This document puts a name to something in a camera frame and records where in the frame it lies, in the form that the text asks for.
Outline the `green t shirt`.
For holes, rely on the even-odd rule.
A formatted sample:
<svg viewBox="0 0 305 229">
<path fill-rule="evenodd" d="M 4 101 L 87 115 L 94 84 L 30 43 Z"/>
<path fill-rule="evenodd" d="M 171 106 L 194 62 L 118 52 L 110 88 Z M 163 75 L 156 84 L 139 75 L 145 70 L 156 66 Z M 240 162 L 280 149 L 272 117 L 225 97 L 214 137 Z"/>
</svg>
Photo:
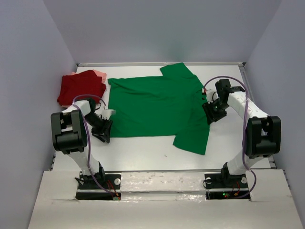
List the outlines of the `green t shirt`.
<svg viewBox="0 0 305 229">
<path fill-rule="evenodd" d="M 184 63 L 160 68 L 160 76 L 110 78 L 112 138 L 174 136 L 181 150 L 205 155 L 210 127 L 203 84 Z"/>
</svg>

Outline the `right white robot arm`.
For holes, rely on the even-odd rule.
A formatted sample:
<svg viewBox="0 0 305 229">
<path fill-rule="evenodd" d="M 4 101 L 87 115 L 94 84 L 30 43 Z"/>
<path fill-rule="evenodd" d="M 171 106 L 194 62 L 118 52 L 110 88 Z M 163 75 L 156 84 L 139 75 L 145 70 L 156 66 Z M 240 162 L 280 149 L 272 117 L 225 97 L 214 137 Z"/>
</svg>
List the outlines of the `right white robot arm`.
<svg viewBox="0 0 305 229">
<path fill-rule="evenodd" d="M 207 175 L 203 186 L 206 189 L 231 188 L 246 179 L 254 164 L 279 153 L 281 147 L 281 119 L 262 111 L 249 97 L 246 86 L 232 86 L 230 76 L 217 76 L 215 89 L 203 87 L 206 102 L 203 109 L 207 123 L 220 121 L 232 108 L 243 120 L 242 150 L 226 162 L 219 174 Z"/>
</svg>

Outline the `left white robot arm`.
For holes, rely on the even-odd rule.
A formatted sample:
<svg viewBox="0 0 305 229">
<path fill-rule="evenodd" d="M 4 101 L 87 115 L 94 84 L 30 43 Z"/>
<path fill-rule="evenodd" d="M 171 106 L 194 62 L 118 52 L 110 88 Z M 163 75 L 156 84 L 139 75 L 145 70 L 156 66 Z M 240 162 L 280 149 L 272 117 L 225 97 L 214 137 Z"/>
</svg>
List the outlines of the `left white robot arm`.
<svg viewBox="0 0 305 229">
<path fill-rule="evenodd" d="M 56 151 L 69 156 L 81 170 L 77 180 L 101 188 L 106 175 L 101 163 L 91 155 L 91 136 L 103 143 L 110 142 L 114 110 L 107 106 L 97 114 L 92 98 L 74 100 L 67 109 L 51 114 L 52 143 Z"/>
</svg>

